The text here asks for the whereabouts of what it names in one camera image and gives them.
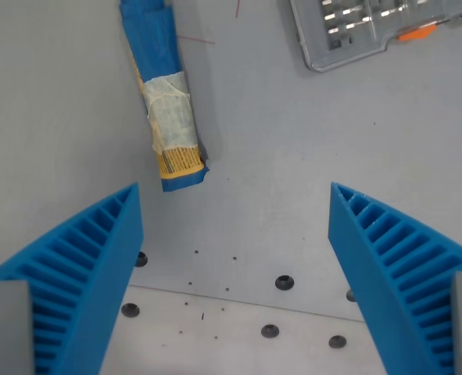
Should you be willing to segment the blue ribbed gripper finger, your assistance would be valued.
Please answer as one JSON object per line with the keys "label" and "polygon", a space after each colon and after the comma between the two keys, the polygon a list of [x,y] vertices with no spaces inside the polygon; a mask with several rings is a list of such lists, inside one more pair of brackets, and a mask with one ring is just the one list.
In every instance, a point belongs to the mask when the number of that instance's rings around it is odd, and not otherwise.
{"label": "blue ribbed gripper finger", "polygon": [[132,184],[0,265],[0,281],[28,283],[37,374],[99,373],[142,242]]}
{"label": "blue ribbed gripper finger", "polygon": [[462,246],[331,184],[328,239],[389,374],[453,374],[451,287]]}

